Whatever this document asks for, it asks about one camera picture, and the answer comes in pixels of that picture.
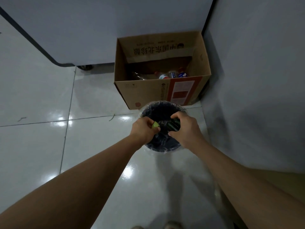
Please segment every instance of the trash can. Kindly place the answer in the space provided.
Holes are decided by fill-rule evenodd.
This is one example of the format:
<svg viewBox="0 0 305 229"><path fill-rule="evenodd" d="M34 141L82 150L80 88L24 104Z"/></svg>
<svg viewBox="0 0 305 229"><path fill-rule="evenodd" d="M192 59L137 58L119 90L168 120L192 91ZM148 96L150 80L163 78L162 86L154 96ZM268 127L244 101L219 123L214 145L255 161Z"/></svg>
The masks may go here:
<svg viewBox="0 0 305 229"><path fill-rule="evenodd" d="M168 101L157 101L144 107L141 117L149 117L160 125L160 132L154 135L153 139L146 144L146 147L157 152L169 152L176 150L181 145L174 138L168 135L169 130L166 124L171 120L170 116L177 111L186 112L185 108Z"/></svg>

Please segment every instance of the box flap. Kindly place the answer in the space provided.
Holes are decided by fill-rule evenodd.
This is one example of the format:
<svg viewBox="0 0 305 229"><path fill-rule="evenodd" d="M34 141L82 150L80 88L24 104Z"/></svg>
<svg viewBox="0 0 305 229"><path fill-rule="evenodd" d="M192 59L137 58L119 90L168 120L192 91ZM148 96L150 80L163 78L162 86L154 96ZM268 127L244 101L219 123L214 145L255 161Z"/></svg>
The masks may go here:
<svg viewBox="0 0 305 229"><path fill-rule="evenodd" d="M147 34L119 38L127 63L192 56L200 32Z"/></svg>

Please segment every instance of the open cardboard box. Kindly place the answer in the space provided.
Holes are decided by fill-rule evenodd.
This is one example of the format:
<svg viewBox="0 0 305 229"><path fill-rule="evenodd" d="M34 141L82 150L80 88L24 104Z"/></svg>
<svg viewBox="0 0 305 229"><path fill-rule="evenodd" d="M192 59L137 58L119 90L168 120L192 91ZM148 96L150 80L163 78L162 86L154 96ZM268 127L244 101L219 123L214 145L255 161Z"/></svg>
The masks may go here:
<svg viewBox="0 0 305 229"><path fill-rule="evenodd" d="M153 74L186 68L188 77L131 80L131 72ZM129 109L151 101L191 104L211 76L208 55L199 31L118 38L114 84Z"/></svg>

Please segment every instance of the finger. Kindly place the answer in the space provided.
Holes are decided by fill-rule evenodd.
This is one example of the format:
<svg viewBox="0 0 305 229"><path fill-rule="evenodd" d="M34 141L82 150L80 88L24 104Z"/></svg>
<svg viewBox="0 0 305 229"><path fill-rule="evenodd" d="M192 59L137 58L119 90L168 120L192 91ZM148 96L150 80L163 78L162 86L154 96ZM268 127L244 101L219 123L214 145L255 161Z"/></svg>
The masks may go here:
<svg viewBox="0 0 305 229"><path fill-rule="evenodd" d="M154 123L154 121L152 119L150 119L149 117L142 117L142 119L144 121L146 121L147 123L150 123L151 125Z"/></svg>
<svg viewBox="0 0 305 229"><path fill-rule="evenodd" d="M174 114L171 115L170 117L171 117L172 119L174 119L174 118L179 118L179 119L181 119L181 118L183 118L183 117L185 117L185 116L187 116L187 114L186 114L185 112L179 111L179 112L174 113Z"/></svg>
<svg viewBox="0 0 305 229"><path fill-rule="evenodd" d="M169 131L168 135L171 136L172 138L176 139L178 136L178 132L175 131Z"/></svg>
<svg viewBox="0 0 305 229"><path fill-rule="evenodd" d="M152 130L153 130L154 134L157 134L158 132L160 132L161 128L160 127L155 127L155 128L152 128Z"/></svg>

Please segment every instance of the shoe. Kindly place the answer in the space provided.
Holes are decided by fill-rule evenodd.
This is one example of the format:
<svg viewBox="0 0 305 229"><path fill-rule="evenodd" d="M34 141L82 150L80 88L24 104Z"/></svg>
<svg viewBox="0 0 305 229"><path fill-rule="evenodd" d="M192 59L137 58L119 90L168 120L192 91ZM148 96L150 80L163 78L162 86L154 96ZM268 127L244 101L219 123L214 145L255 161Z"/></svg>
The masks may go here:
<svg viewBox="0 0 305 229"><path fill-rule="evenodd" d="M175 221L169 221L164 226L164 229L183 229L182 224Z"/></svg>

